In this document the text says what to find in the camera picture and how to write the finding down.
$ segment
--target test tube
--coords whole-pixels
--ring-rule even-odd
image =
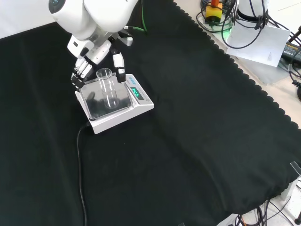
[[[103,92],[104,105],[109,109],[116,108],[119,102],[112,79],[112,71],[109,68],[102,68],[96,72],[96,75]]]

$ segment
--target scale platform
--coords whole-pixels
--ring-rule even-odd
[[[117,83],[113,76],[119,104],[117,108],[104,106],[98,79],[85,83],[75,95],[85,111],[95,134],[103,132],[124,121],[154,108],[154,104],[132,74],[126,74],[126,82]]]

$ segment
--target white wall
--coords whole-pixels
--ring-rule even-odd
[[[0,39],[51,22],[48,0],[0,0]]]

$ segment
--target white paper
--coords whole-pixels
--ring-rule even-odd
[[[249,27],[255,26],[250,22],[240,21],[240,23]],[[258,32],[259,29],[245,28],[235,23],[227,43],[234,47],[245,46],[254,40]],[[227,54],[277,67],[289,34],[290,31],[265,26],[257,40],[250,46],[242,49],[228,47]]]

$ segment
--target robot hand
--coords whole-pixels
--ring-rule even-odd
[[[132,36],[123,30],[138,0],[49,0],[53,18],[72,33],[69,51],[78,59],[71,76],[76,88],[85,81],[97,65],[111,52],[118,82],[125,82],[122,54],[111,48],[120,39],[130,46]]]

